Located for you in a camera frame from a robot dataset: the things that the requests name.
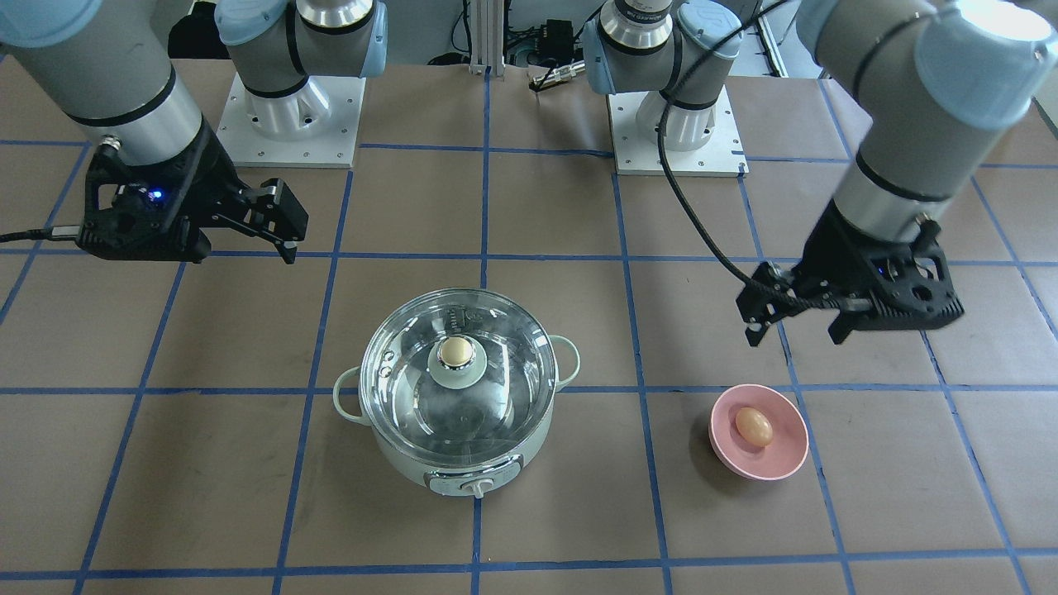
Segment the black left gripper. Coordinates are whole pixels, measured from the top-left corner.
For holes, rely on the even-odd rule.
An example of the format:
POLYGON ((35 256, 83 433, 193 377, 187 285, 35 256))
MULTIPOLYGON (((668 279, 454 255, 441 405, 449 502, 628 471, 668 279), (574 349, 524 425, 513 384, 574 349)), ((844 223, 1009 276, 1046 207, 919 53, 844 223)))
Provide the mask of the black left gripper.
MULTIPOLYGON (((912 223, 909 242, 874 240, 851 226, 834 203, 824 208, 798 262, 798 298, 857 302, 844 305, 832 322, 832 342, 854 331, 929 331, 964 315, 944 251, 940 223, 912 223)), ((800 315, 789 301, 790 283, 770 262, 758 264, 736 298, 750 347, 785 317, 800 315)))

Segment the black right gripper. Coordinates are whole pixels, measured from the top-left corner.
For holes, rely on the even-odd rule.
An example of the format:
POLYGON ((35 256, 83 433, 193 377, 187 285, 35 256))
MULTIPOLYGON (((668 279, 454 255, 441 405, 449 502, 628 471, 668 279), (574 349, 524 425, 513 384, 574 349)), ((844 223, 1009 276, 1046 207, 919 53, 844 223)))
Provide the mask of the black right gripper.
POLYGON ((76 237, 83 251, 108 260, 200 263, 211 252, 205 227, 230 226, 245 215, 243 223, 273 241, 285 264, 294 264, 307 211, 282 179, 247 188, 211 125, 156 164, 125 164, 118 144, 106 136, 84 178, 76 237))

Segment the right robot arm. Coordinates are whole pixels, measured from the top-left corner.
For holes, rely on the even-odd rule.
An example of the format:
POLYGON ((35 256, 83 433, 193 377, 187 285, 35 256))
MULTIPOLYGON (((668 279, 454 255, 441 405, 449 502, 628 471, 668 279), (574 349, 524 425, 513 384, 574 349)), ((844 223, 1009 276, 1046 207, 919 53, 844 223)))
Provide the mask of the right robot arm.
MULTIPOLYGON (((250 186, 150 25, 145 1, 4 1, 2 46, 96 146, 83 221, 4 234, 71 241, 99 259, 200 263, 208 227, 272 245, 293 264, 309 216, 279 178, 250 186)), ((355 138, 325 80, 378 78, 387 60, 382 1, 219 1, 218 40, 243 90, 255 140, 299 150, 324 132, 355 138)))

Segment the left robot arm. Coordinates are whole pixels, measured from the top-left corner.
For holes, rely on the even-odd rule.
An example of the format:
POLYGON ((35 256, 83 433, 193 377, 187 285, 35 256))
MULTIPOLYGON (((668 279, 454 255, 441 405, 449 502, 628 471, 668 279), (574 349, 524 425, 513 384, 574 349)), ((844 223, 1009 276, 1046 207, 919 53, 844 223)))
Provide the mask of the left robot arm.
POLYGON ((938 244, 941 215, 1056 67, 1054 1, 803 1, 802 46, 869 114, 801 259, 752 275, 722 253, 670 163, 707 143, 704 120, 736 58, 743 21, 714 1, 604 1, 582 42, 592 90, 646 92, 638 126, 685 215, 744 287, 746 340, 778 321, 834 310, 828 333, 940 329, 964 313, 938 244))

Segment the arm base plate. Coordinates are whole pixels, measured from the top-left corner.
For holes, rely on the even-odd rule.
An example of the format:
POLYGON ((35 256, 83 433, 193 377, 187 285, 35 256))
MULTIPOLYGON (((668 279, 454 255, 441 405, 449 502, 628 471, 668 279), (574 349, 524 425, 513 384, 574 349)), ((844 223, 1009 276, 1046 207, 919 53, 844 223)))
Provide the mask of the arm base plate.
POLYGON ((290 97, 262 98, 234 78, 217 136, 238 167, 351 169, 365 83, 321 76, 290 97))
MULTIPOLYGON (((658 92, 627 92, 606 97, 617 174, 661 176, 656 127, 664 100, 658 92)), ((665 121, 665 159, 676 176, 740 177, 749 172, 733 116, 728 88, 706 109, 670 109, 665 121)))

